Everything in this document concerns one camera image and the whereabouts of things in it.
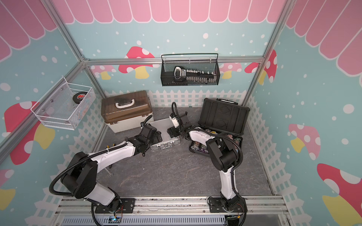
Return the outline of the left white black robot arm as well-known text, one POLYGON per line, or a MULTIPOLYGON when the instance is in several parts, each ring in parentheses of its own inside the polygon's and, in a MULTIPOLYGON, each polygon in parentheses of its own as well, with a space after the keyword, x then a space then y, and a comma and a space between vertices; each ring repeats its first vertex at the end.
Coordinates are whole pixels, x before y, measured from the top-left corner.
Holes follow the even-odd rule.
POLYGON ((126 158, 145 153, 153 144, 162 140, 161 132, 148 123, 148 116, 141 123, 141 132, 124 142, 103 151, 86 154, 78 152, 65 170, 51 182, 49 192, 53 195, 73 196, 86 199, 91 204, 102 205, 109 212, 123 207, 120 196, 112 189, 97 182, 97 175, 106 167, 126 158))

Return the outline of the black plastic poker case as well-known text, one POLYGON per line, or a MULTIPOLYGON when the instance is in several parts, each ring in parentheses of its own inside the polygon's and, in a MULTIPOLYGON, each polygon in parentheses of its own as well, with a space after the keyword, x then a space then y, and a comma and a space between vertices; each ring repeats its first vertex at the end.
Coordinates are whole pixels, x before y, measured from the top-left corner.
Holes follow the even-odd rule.
POLYGON ((206 98, 199 118, 199 127, 210 133, 228 136, 241 147, 249 112, 250 108, 233 101, 206 98))

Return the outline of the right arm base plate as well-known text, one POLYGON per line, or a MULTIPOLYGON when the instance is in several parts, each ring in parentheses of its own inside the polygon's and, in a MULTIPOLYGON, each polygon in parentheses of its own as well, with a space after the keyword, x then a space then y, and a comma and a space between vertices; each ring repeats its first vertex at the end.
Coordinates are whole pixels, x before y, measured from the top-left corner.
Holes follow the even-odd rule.
POLYGON ((211 213, 222 212, 235 212, 235 213, 247 213, 248 208, 246 200, 243 197, 235 196, 232 199, 226 199, 225 197, 208 197, 207 204, 211 213))

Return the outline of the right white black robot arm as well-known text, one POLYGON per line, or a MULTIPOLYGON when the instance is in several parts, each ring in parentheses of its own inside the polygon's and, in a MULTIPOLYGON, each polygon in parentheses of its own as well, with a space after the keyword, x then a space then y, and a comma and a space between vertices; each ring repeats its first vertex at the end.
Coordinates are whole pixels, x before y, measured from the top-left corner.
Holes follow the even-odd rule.
POLYGON ((240 207, 244 214, 248 211, 245 199, 236 188, 235 170, 241 165, 243 153, 241 147, 229 136, 213 134, 200 127, 193 126, 187 113, 180 115, 177 104, 171 105, 170 120, 176 121, 172 135, 198 142, 207 147, 212 164, 219 171, 221 180, 221 204, 226 211, 240 207))

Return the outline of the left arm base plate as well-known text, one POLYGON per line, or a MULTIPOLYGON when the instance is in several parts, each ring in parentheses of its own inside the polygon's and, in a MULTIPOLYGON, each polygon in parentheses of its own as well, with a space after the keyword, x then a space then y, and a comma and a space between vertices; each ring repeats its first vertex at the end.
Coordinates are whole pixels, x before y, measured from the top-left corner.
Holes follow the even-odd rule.
POLYGON ((135 207, 135 198, 118 198, 109 205, 96 205, 95 213, 133 213, 135 207))

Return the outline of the silver aluminium poker case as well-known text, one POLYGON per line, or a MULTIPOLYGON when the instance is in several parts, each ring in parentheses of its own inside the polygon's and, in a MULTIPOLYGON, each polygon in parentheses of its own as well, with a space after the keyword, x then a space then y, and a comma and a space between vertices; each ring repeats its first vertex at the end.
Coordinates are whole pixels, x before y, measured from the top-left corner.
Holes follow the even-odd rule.
POLYGON ((152 151, 163 150, 180 144, 181 141, 179 137, 171 137, 167 132, 169 128, 173 127, 173 123, 170 119, 162 119, 151 122, 148 121, 147 124, 157 128, 157 131, 161 133, 159 137, 162 138, 162 141, 158 141, 157 143, 150 146, 152 151))

